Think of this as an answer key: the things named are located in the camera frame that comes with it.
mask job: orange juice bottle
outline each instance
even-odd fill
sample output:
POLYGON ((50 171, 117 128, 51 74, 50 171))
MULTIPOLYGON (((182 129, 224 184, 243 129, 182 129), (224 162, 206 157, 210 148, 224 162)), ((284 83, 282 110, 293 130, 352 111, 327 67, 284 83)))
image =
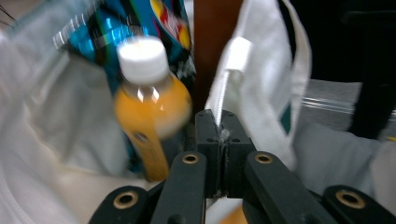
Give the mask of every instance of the orange juice bottle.
POLYGON ((191 97, 170 72, 159 38, 129 39, 117 53, 125 80, 115 96, 116 117, 142 159, 146 179, 164 180, 183 149, 181 130, 190 119, 191 97))

